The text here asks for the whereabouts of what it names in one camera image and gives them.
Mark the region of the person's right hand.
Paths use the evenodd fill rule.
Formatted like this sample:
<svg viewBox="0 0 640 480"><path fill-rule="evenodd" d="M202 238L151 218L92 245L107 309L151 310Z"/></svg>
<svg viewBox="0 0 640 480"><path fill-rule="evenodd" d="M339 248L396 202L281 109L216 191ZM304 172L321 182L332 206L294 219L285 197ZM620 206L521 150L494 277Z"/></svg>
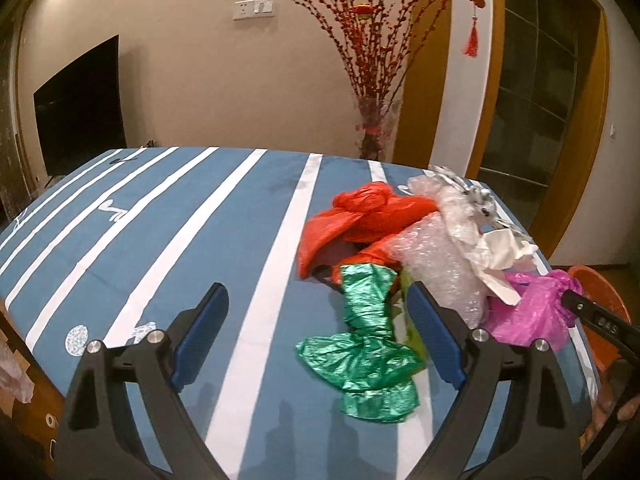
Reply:
<svg viewBox="0 0 640 480"><path fill-rule="evenodd" d="M626 360L618 359L600 375L601 388L593 405L591 422L582 435L583 444L594 439L612 414L619 422L634 418L639 408L639 396L634 396L621 408L615 407L629 382L631 372L632 366Z"/></svg>

